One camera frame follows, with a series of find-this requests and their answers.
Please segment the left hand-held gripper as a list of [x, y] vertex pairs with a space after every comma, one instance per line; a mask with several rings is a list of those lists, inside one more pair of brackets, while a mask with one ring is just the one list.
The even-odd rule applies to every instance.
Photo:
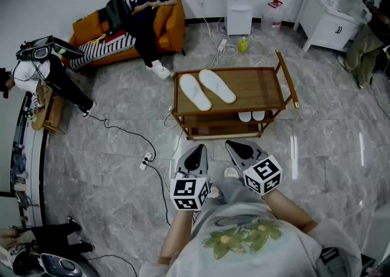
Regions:
[[207, 148], [198, 144], [178, 160], [170, 180], [170, 199], [178, 211], [200, 211], [210, 193]]

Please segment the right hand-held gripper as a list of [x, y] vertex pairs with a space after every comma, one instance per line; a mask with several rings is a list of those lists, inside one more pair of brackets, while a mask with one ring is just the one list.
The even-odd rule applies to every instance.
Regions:
[[281, 166], [257, 143], [247, 139], [228, 139], [225, 147], [243, 184], [251, 191], [265, 195], [280, 185]]

